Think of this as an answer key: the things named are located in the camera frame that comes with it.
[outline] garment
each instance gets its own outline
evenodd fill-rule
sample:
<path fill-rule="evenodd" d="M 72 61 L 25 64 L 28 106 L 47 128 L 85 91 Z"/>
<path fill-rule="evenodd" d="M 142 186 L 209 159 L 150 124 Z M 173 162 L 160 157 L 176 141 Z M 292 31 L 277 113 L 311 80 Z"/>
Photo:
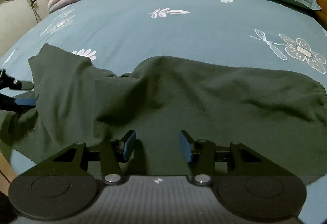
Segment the garment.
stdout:
<path fill-rule="evenodd" d="M 36 163 L 134 129 L 124 173 L 188 175 L 179 147 L 186 130 L 220 146 L 242 142 L 305 183 L 327 172 L 326 92 L 305 75 L 158 56 L 117 77 L 49 44 L 29 64 L 35 91 L 19 97 L 35 96 L 36 107 L 1 111 L 0 139 Z"/>

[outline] silver screw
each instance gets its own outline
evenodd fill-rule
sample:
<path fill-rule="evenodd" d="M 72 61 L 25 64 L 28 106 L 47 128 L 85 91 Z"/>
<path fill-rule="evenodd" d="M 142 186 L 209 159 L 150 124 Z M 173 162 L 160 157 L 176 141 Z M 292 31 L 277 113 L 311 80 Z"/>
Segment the silver screw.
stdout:
<path fill-rule="evenodd" d="M 104 177 L 104 179 L 109 183 L 116 183 L 119 182 L 121 177 L 118 174 L 108 174 Z"/>
<path fill-rule="evenodd" d="M 198 183 L 208 183 L 211 181 L 211 177 L 206 174 L 198 174 L 194 177 L 194 180 Z"/>

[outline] gray ribbed panel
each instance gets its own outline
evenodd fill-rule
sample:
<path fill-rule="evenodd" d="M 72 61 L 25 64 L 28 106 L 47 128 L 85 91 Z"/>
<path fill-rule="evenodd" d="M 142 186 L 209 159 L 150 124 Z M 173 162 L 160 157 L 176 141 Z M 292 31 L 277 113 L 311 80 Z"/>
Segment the gray ribbed panel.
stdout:
<path fill-rule="evenodd" d="M 184 176 L 131 176 L 127 183 L 106 187 L 87 210 L 51 224 L 258 224 L 227 211 L 207 187 L 190 184 Z M 13 224 L 37 224 L 19 218 Z M 297 219 L 279 224 L 300 224 Z"/>

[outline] blue gripper pad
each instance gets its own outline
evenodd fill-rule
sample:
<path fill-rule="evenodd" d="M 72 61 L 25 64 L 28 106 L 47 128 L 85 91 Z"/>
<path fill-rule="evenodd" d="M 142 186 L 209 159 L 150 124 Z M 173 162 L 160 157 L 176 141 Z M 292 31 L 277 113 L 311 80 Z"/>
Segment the blue gripper pad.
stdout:
<path fill-rule="evenodd" d="M 36 99 L 33 98 L 21 98 L 21 99 L 16 99 L 15 103 L 17 105 L 22 105 L 22 106 L 35 106 Z"/>
<path fill-rule="evenodd" d="M 123 151 L 123 159 L 127 162 L 130 159 L 130 156 L 133 153 L 134 146 L 136 142 L 136 132 L 134 131 L 130 137 L 126 140 L 124 151 Z"/>
<path fill-rule="evenodd" d="M 186 139 L 186 137 L 183 135 L 182 132 L 179 133 L 179 146 L 183 152 L 186 162 L 191 163 L 193 161 L 191 144 L 189 143 L 189 141 Z"/>

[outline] round black disc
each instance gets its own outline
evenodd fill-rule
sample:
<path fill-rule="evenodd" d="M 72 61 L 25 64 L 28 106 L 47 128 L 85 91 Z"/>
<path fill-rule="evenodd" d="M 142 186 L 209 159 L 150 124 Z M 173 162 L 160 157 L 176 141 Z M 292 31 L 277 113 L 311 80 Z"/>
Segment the round black disc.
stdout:
<path fill-rule="evenodd" d="M 75 215 L 92 203 L 97 183 L 85 176 L 18 176 L 10 185 L 9 200 L 21 215 L 52 221 Z"/>
<path fill-rule="evenodd" d="M 257 222 L 278 222 L 298 216 L 306 189 L 295 176 L 224 176 L 215 187 L 232 213 Z"/>

